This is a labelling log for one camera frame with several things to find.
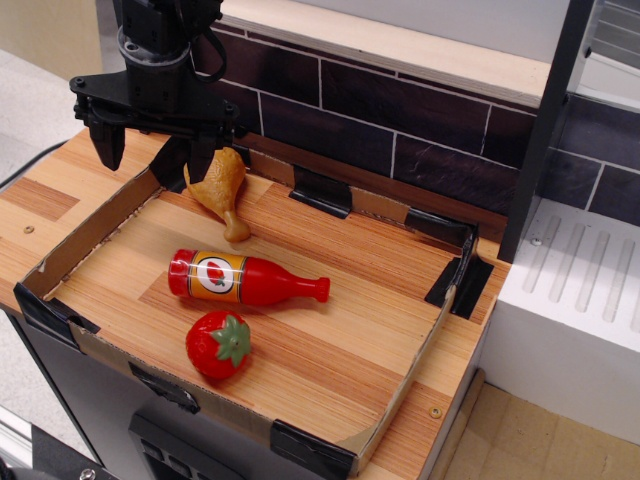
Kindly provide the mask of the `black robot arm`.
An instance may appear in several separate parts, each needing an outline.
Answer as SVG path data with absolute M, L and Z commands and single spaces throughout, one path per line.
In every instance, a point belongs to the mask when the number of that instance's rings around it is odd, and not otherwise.
M 204 179 L 216 151 L 231 146 L 239 109 L 209 86 L 226 72 L 224 46 L 211 27 L 218 1 L 117 1 L 117 41 L 125 70 L 77 76 L 74 112 L 104 166 L 118 170 L 129 129 L 169 140 L 155 162 Z

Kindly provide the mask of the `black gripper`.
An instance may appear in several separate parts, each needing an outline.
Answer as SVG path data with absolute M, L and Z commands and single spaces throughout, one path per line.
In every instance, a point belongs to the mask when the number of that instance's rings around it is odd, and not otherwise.
M 123 71 L 69 82 L 77 96 L 76 118 L 89 128 L 101 163 L 111 171 L 119 169 L 127 129 L 175 135 L 192 140 L 190 182 L 203 181 L 215 151 L 233 139 L 238 108 L 196 77 L 189 46 L 161 55 L 124 42 L 120 53 Z

